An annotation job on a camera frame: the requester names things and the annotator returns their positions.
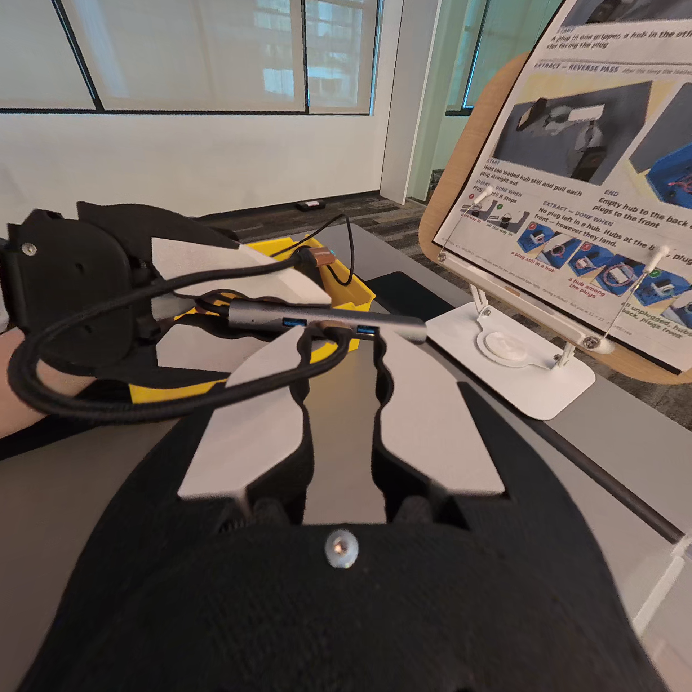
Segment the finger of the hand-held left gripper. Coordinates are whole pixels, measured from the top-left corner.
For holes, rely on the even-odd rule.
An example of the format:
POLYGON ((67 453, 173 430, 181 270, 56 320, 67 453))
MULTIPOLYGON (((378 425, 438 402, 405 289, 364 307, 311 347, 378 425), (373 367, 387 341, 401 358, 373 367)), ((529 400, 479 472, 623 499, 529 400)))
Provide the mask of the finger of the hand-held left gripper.
POLYGON ((252 336, 220 338, 194 326, 173 326, 156 345, 162 368, 235 374, 271 374, 282 364, 282 343, 252 336))
MULTIPOLYGON (((151 252, 152 264, 164 280, 195 272, 277 264, 275 259, 243 244, 232 249, 152 238, 151 252)), ((316 282, 292 268, 250 278, 206 281, 172 292, 184 298, 225 292, 248 300, 273 300, 288 305, 330 307, 332 304, 330 295, 316 282)))

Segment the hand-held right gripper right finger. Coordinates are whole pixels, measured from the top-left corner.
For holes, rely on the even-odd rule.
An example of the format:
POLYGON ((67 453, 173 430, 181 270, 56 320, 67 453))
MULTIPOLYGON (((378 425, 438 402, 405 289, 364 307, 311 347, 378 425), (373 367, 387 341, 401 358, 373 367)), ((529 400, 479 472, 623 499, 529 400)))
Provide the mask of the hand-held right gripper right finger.
POLYGON ((376 398, 372 478, 393 522, 409 497, 432 518, 455 520, 455 497, 500 497, 506 489, 464 399, 439 361, 393 330, 374 338, 376 398))

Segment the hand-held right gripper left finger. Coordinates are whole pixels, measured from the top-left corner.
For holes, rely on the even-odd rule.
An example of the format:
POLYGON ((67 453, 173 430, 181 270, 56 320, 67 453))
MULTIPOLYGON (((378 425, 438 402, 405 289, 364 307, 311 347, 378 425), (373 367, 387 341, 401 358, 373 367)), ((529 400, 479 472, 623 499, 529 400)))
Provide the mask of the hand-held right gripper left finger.
POLYGON ((246 516, 273 498, 300 523, 314 476, 307 378, 212 414, 177 491, 181 500, 229 500, 246 516))

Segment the slim grey usb hub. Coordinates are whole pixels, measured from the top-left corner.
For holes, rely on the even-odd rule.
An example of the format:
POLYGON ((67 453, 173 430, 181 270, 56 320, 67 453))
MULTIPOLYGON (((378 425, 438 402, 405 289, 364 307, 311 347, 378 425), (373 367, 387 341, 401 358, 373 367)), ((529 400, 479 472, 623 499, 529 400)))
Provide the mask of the slim grey usb hub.
POLYGON ((415 317, 241 299, 233 299, 229 304, 228 322, 231 327, 252 332, 285 332, 294 327, 336 322, 349 327, 358 339, 371 340, 378 331, 389 329, 416 345, 423 344, 428 337, 427 325, 415 317))

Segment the black cable orange plugs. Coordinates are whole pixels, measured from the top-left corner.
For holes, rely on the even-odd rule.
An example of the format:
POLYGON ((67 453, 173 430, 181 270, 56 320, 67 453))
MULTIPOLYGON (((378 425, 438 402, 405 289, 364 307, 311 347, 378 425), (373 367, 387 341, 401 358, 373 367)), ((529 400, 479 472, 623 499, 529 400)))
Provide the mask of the black cable orange plugs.
POLYGON ((334 324, 316 329, 316 333, 325 336, 329 341, 336 344, 335 351, 328 358, 317 363, 299 365, 297 368, 246 383, 167 402, 126 404, 125 402, 89 401, 67 397, 44 388, 42 382, 35 379, 35 373, 41 356, 40 351, 45 343, 53 341, 68 330, 93 318, 110 314, 140 300, 161 297, 167 292, 172 292, 173 289, 183 289, 206 281, 250 278, 268 275, 284 269, 295 269, 303 265, 317 267, 327 254, 329 254, 328 250, 299 247, 289 258, 274 265, 190 273, 148 287, 138 288, 120 297, 98 303, 47 326, 39 333, 25 337, 21 346, 13 354, 13 359, 8 367, 8 376, 16 378, 14 386, 25 392, 18 394, 22 395, 34 408, 40 409, 48 415, 104 425, 130 425, 172 420, 192 414, 204 407, 216 410, 275 392, 284 387, 290 387, 300 381, 309 380, 336 367, 347 356, 350 341, 354 336, 349 327, 334 324))

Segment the yellow plastic bin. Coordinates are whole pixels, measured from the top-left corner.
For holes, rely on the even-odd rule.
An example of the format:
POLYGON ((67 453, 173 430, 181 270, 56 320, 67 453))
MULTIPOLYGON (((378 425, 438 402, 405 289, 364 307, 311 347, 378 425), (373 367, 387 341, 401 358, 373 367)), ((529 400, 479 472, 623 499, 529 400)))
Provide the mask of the yellow plastic bin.
MULTIPOLYGON (((277 255, 277 258, 280 260, 289 255, 288 248, 292 244, 293 240, 290 237, 282 237, 278 239, 256 241, 250 243, 248 247, 267 257, 277 255)), ((332 299, 332 308, 368 312, 376 297, 375 293, 373 293, 356 275, 353 276, 347 286, 341 286, 333 275, 327 271, 328 268, 333 269, 336 277, 342 281, 347 280, 350 270, 339 259, 336 259, 333 264, 319 268, 324 290, 332 299)), ((198 396, 207 393, 216 384, 225 382, 225 379, 216 379, 205 383, 176 388, 150 388, 130 384, 129 393, 134 404, 165 402, 198 396)))

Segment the person's left forearm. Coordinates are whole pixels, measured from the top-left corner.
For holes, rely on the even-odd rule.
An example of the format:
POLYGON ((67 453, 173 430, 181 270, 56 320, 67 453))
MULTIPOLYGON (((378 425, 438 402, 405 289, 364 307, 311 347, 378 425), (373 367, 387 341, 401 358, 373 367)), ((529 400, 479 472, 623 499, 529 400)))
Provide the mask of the person's left forearm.
MULTIPOLYGON (((8 367, 13 354, 24 341, 25 336, 17 327, 1 333, 1 438, 22 431, 46 417, 46 413, 34 408, 22 395, 25 392, 17 389, 15 377, 8 376, 8 367)), ((35 379, 39 379, 44 388, 67 397, 75 397, 96 381, 93 376, 67 374, 47 363, 40 361, 36 367, 35 379)))

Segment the white document stand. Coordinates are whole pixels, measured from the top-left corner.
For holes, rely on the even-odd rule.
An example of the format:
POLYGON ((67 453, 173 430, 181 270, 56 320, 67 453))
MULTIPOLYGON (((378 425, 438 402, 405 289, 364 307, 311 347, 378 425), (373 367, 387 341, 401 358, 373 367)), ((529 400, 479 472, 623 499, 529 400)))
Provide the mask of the white document stand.
POLYGON ((597 355, 609 355, 615 346, 605 336, 449 250, 441 251, 437 262, 469 283, 472 301, 429 320, 428 338, 490 389, 526 416, 548 421, 594 384, 593 370, 576 359, 575 351, 583 347, 597 355), (557 334, 565 346, 559 350, 492 307, 490 296, 557 334))

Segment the large white framed window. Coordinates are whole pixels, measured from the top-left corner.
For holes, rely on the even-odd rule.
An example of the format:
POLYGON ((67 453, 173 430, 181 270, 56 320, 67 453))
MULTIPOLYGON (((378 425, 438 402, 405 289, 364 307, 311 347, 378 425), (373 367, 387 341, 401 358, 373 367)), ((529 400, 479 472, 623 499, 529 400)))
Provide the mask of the large white framed window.
POLYGON ((370 115, 382 1, 2 1, 1 110, 370 115))

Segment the printed instruction sheet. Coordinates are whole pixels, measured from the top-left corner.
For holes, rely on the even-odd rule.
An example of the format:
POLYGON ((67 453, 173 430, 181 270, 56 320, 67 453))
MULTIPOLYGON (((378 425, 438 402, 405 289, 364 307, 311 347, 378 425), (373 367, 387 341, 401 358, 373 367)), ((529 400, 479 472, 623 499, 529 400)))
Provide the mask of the printed instruction sheet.
POLYGON ((434 243, 691 368, 691 2, 565 1, 434 243))

